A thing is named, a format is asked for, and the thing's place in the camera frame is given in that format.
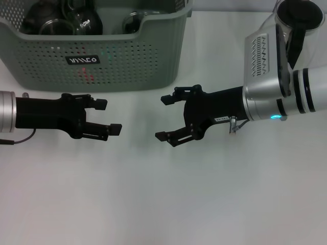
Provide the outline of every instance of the white table surface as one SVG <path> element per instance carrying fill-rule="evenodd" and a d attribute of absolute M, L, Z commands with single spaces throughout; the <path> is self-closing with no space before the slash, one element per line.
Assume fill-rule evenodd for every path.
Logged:
<path fill-rule="evenodd" d="M 251 122 L 236 136 L 228 124 L 214 126 L 176 148 L 154 137 L 184 125 L 184 103 L 160 101 L 175 86 L 243 85 L 244 38 L 267 16 L 194 12 L 173 85 L 93 93 L 108 107 L 89 110 L 88 119 L 121 123 L 119 137 L 38 130 L 24 144 L 0 146 L 0 244 L 325 245 L 327 112 Z M 327 64 L 325 53 L 318 63 Z M 1 90 L 60 97 L 21 88 L 2 63 L 0 74 Z"/>

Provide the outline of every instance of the gray plastic basket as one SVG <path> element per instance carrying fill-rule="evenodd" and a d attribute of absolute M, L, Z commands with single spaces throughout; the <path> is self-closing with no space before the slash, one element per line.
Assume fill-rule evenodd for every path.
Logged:
<path fill-rule="evenodd" d="M 0 0 L 0 58 L 23 87 L 65 92 L 111 92 L 162 88 L 176 78 L 186 17 L 193 0 L 98 0 L 102 36 L 41 36 L 19 32 L 36 1 Z M 138 9 L 146 16 L 135 34 L 119 30 Z M 69 65 L 66 57 L 97 55 L 100 64 Z"/>

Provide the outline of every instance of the silver cylinder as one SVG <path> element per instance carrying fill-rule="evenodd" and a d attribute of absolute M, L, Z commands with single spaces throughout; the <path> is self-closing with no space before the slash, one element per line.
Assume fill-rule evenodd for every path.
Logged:
<path fill-rule="evenodd" d="M 16 114 L 15 93 L 0 91 L 0 133 L 14 131 L 16 125 Z"/>

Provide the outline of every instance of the kettle lid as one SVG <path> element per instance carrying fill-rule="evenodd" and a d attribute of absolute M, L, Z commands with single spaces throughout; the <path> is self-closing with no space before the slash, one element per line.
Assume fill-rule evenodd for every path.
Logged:
<path fill-rule="evenodd" d="M 306 30 L 314 30 L 321 25 L 324 13 L 310 0 L 285 0 L 277 8 L 278 18 L 290 28 L 297 24 Z"/>

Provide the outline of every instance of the basket logo text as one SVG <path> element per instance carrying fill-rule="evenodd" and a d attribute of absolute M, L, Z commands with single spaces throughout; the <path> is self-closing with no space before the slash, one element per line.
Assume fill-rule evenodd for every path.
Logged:
<path fill-rule="evenodd" d="M 100 59 L 97 55 L 66 56 L 65 58 L 68 65 L 100 64 Z"/>

